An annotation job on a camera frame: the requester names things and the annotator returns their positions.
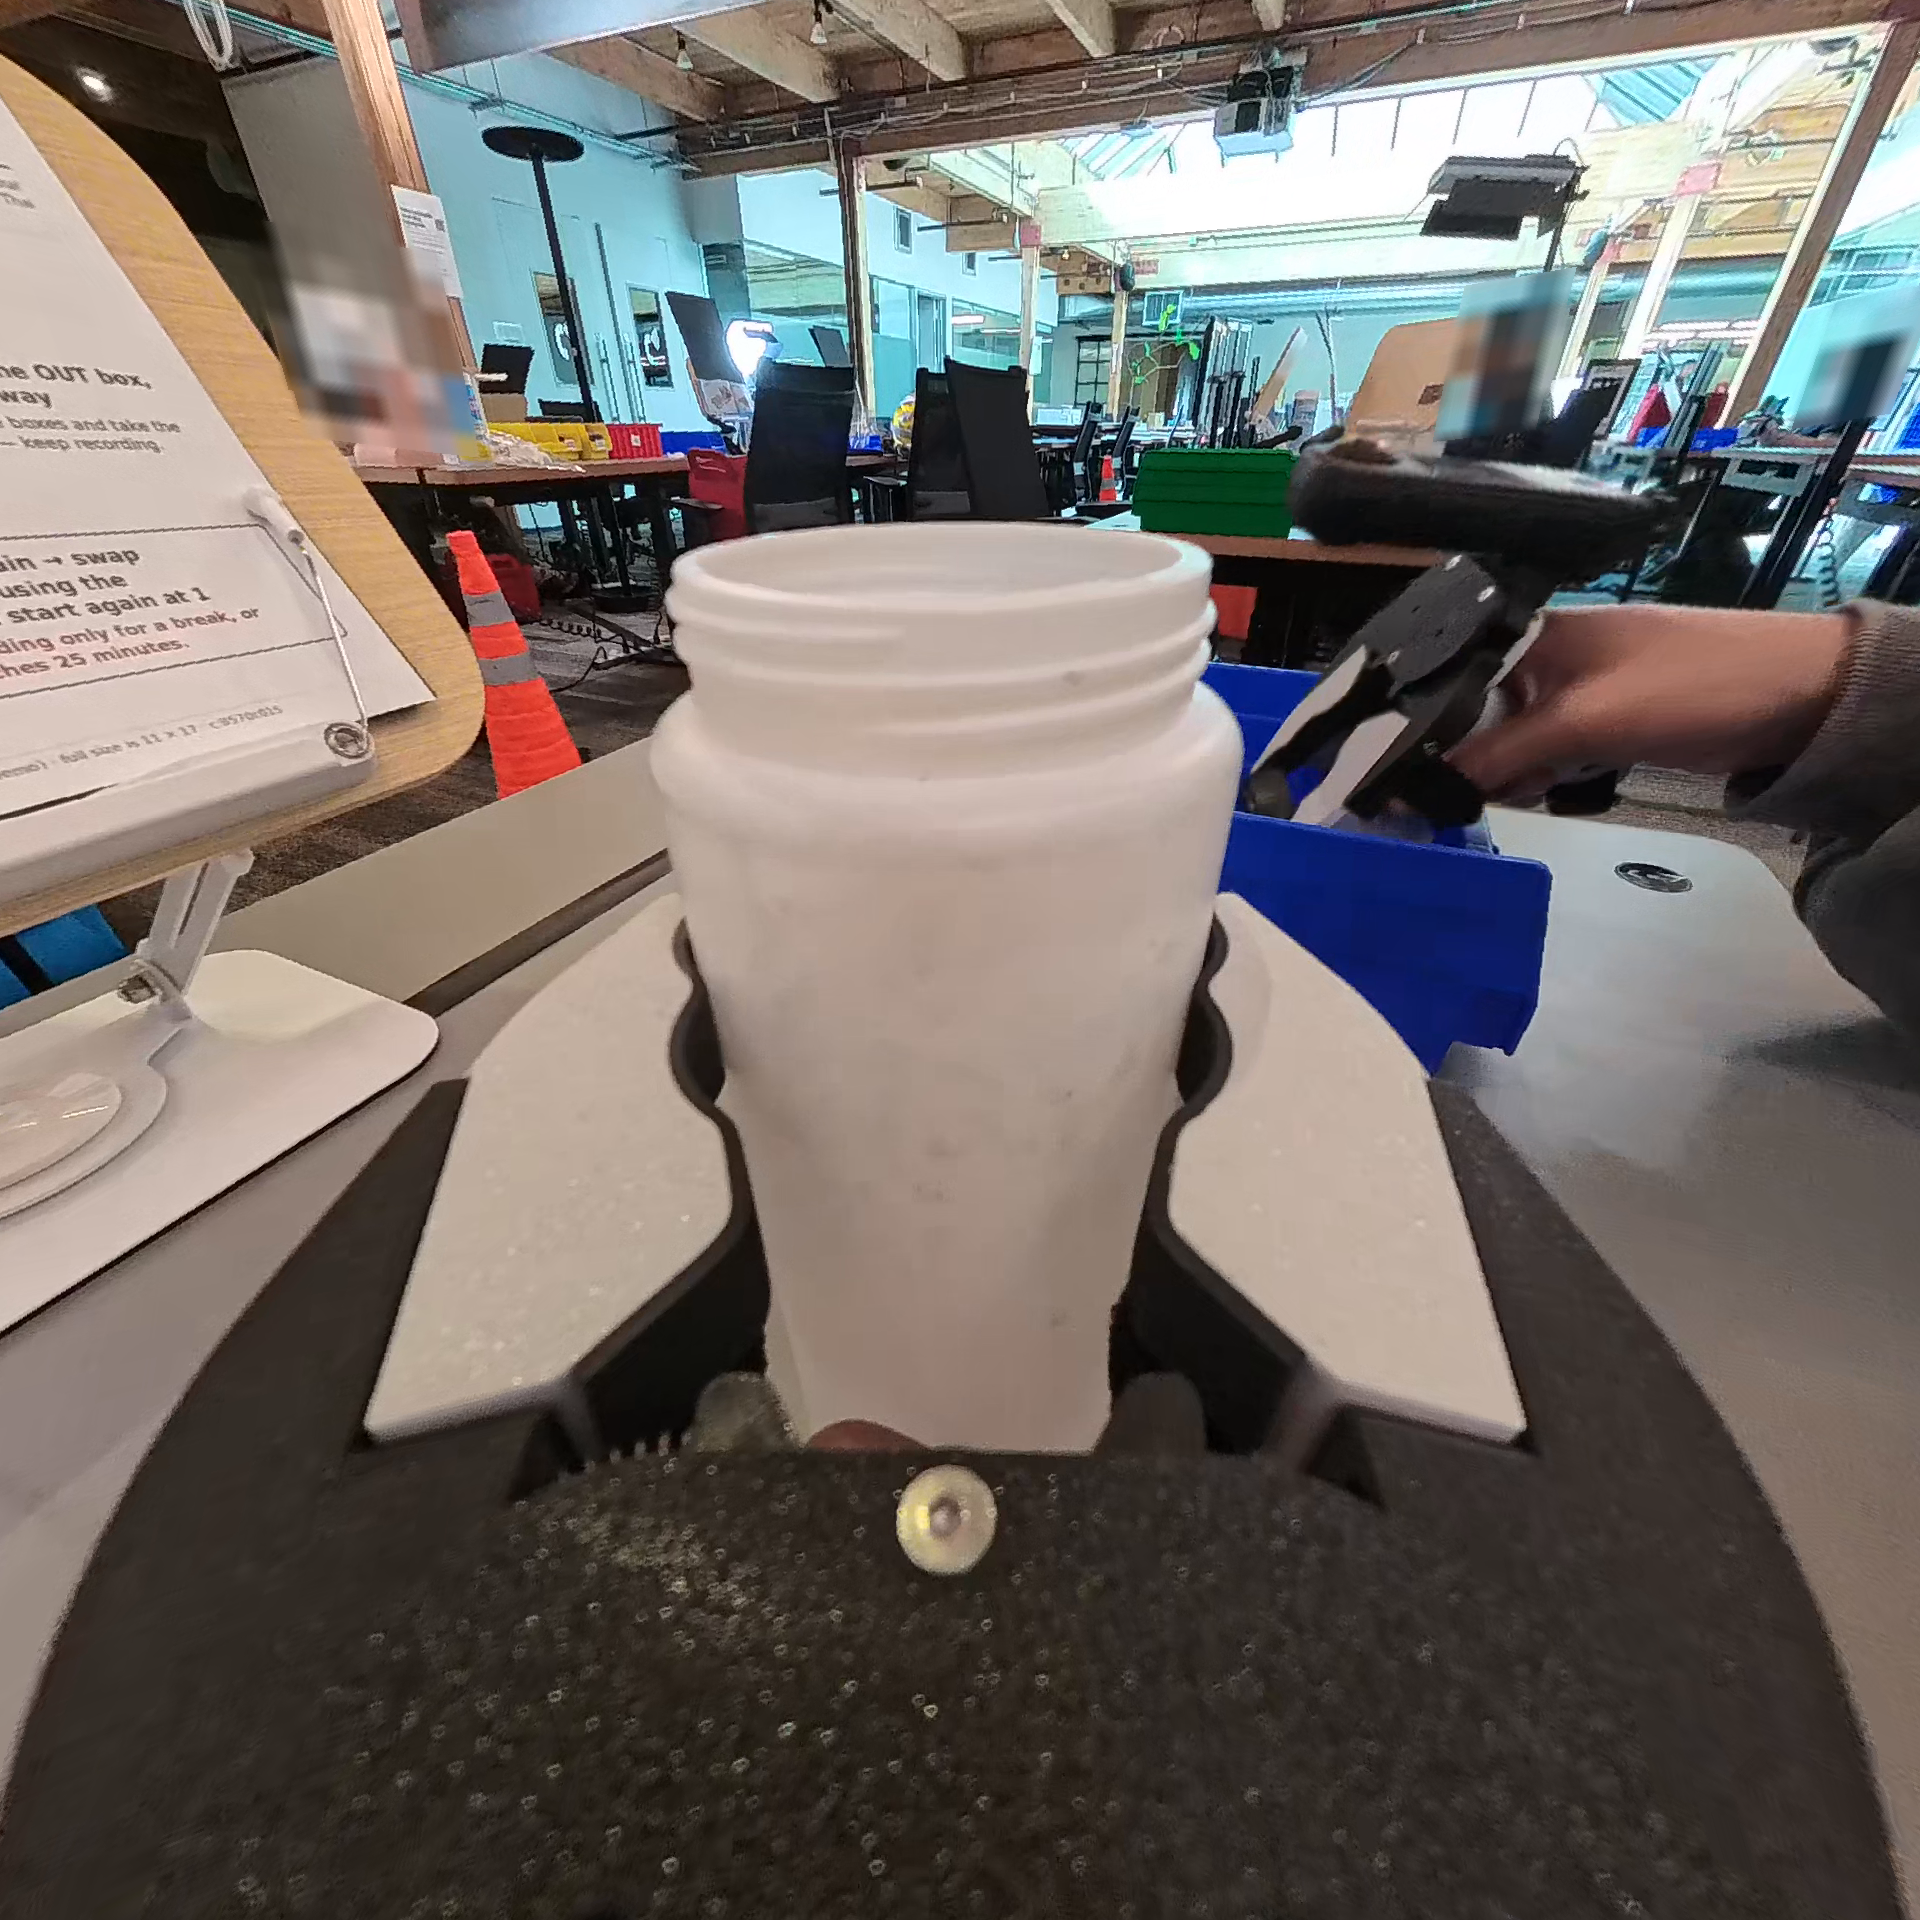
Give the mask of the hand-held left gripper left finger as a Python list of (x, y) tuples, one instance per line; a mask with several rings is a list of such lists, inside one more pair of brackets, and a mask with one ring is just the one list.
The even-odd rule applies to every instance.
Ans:
[(508, 1414), (575, 1453), (682, 1438), (770, 1287), (679, 895), (650, 895), (468, 1067), (366, 1409), (390, 1446)]

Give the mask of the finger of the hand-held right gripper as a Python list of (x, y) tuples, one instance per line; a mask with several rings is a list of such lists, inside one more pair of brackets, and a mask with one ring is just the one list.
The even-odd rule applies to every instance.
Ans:
[(1389, 718), (1389, 661), (1365, 644), (1348, 647), (1287, 713), (1244, 778), (1244, 812), (1291, 818), (1291, 779), (1308, 763), (1340, 749), (1362, 723)]
[(1340, 739), (1315, 742), (1289, 772), (1295, 826), (1438, 826), (1406, 797), (1407, 771), (1429, 757), (1435, 711), (1372, 713)]

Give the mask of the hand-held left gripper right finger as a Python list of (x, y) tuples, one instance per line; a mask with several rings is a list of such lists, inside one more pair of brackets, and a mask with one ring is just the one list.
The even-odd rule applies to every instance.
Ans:
[(1346, 1414), (1511, 1446), (1513, 1361), (1427, 1067), (1238, 895), (1217, 899), (1118, 1358), (1207, 1444), (1302, 1468)]

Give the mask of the blue plastic bin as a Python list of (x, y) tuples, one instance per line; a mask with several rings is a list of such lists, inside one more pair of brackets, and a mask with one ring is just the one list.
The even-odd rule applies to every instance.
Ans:
[(1542, 990), (1553, 878), (1487, 829), (1406, 841), (1235, 812), (1220, 890), (1342, 975), (1429, 1073), (1515, 1054)]

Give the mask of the white plastic bottle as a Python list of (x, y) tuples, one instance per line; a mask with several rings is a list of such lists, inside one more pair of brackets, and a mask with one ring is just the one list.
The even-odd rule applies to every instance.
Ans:
[(1090, 1451), (1241, 734), (1212, 562), (910, 522), (675, 566), (651, 765), (804, 1434)]

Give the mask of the person's right forearm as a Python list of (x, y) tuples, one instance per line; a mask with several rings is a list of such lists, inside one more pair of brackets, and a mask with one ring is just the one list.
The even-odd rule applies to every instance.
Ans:
[(1841, 689), (1807, 746), (1732, 774), (1737, 818), (1807, 839), (1794, 913), (1828, 965), (1918, 1034), (1918, 610), (1851, 603)]

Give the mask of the person's right hand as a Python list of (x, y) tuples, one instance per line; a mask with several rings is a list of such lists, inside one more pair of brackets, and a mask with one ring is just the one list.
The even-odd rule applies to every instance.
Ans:
[(1844, 612), (1553, 610), (1503, 681), (1501, 718), (1447, 759), (1487, 801), (1642, 763), (1699, 778), (1785, 765), (1833, 711), (1853, 643)]

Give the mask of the wooden side table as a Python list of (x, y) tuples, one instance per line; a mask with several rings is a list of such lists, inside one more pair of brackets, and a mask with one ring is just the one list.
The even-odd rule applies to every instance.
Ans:
[(1178, 534), (1209, 554), (1214, 583), (1250, 590), (1245, 635), (1219, 651), (1244, 666), (1318, 669), (1410, 581), (1450, 559), (1403, 543), (1322, 543), (1287, 538)]

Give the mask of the green crate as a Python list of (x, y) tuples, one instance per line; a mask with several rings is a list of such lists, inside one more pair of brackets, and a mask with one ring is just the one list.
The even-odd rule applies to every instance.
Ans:
[(1287, 539), (1291, 447), (1150, 447), (1133, 511), (1156, 534)]

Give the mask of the black office chair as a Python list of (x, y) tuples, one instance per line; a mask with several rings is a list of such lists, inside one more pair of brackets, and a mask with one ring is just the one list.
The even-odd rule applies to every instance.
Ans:
[(1029, 421), (1027, 372), (945, 361), (921, 369), (905, 455), (908, 522), (1052, 518)]
[(849, 435), (855, 398), (851, 369), (761, 361), (741, 489), (749, 534), (852, 522)]

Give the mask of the orange traffic cone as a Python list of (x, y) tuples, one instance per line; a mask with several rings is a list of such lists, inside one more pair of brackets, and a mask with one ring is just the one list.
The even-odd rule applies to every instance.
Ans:
[(529, 643), (499, 586), (489, 557), (467, 530), (446, 534), (468, 643), (484, 685), (487, 754), (500, 801), (585, 765), (553, 691), (537, 673)]

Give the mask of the ceiling projector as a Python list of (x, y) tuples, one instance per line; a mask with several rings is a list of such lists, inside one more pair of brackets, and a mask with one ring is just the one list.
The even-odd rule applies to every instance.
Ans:
[(1233, 77), (1212, 122), (1223, 159), (1281, 155), (1291, 149), (1300, 76), (1299, 65), (1254, 65)]

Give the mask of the blue bag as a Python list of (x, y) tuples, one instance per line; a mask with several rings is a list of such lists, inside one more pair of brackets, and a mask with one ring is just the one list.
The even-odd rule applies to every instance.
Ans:
[(2, 1007), (127, 958), (99, 906), (2, 934)]

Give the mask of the wooden background table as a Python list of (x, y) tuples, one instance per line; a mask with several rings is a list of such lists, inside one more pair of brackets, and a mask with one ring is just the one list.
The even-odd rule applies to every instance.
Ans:
[(350, 457), (402, 547), (443, 597), (460, 599), (443, 559), (446, 532), (516, 508), (550, 508), (582, 538), (585, 581), (605, 607), (654, 607), (682, 554), (753, 532), (798, 530), (798, 501), (757, 508), (699, 499), (687, 455), (603, 462), (401, 465)]

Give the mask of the instruction sheet on wooden stand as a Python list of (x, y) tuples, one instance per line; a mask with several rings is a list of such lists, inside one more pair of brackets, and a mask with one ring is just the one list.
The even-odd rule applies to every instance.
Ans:
[(450, 769), (468, 639), (169, 201), (4, 62), (4, 933), (158, 884), (4, 1034), (13, 1331), (417, 1073), (433, 1014), (218, 950), (253, 855)]

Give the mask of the printed instruction sheet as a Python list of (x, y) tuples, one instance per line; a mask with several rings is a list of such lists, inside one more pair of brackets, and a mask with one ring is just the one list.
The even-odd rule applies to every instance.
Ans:
[(347, 499), (250, 311), (79, 108), (4, 65), (4, 815), (437, 699), (321, 550)]

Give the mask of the black floor lamp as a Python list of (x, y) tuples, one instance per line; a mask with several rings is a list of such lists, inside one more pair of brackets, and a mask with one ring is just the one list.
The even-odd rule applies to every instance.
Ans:
[(553, 173), (585, 157), (585, 134), (546, 122), (493, 122), (482, 126), (482, 142), (489, 153), (516, 162), (532, 179), (534, 227), (543, 250), (532, 263), (534, 316), (550, 370), (571, 381), (571, 399), (541, 399), (541, 410), (559, 417), (559, 407), (570, 404), (575, 418), (605, 422), (603, 385), (593, 370), (593, 337), (553, 197)]

